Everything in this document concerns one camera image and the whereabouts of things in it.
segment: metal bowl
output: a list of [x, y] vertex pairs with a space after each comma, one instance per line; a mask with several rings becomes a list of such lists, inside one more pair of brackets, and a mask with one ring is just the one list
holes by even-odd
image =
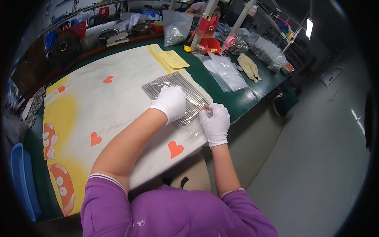
[[109, 39], [112, 36], [115, 36], [117, 34], [118, 34], [118, 30], [115, 28], [111, 28], [111, 29], [106, 29], [106, 30], [103, 30], [102, 32], [100, 32], [98, 34], [97, 38], [99, 39], [100, 43], [106, 44], [107, 39]]
[[151, 25], [148, 23], [141, 23], [132, 26], [132, 34], [135, 35], [148, 35]]

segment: black fan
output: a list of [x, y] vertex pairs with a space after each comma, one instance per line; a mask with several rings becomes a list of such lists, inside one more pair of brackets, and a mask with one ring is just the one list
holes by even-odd
[[59, 32], [51, 42], [49, 60], [56, 66], [62, 65], [80, 51], [80, 40], [72, 30]]

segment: stapler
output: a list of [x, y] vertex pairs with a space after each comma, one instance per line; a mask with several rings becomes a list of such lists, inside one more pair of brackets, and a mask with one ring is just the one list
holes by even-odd
[[128, 37], [127, 32], [123, 32], [118, 35], [112, 36], [111, 38], [106, 40], [106, 46], [110, 47], [110, 46], [117, 45], [120, 43], [129, 42], [129, 39], [127, 37]]

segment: cartoon character print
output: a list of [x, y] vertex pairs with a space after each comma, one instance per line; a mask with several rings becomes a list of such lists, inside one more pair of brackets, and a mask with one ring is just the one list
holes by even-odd
[[61, 211], [66, 217], [74, 208], [74, 186], [67, 170], [60, 164], [48, 166], [49, 172], [53, 174], [61, 195]]
[[59, 135], [55, 135], [54, 127], [51, 123], [44, 124], [44, 146], [45, 146], [45, 160], [54, 160], [54, 146], [58, 141]]

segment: white glove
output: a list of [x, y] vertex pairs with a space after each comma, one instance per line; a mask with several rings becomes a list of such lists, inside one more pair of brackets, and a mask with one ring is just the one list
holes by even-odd
[[180, 119], [186, 112], [186, 95], [181, 86], [163, 87], [149, 108], [156, 108], [167, 116], [167, 124]]
[[200, 110], [199, 118], [207, 135], [209, 147], [228, 143], [230, 115], [222, 104], [210, 104], [209, 110]]

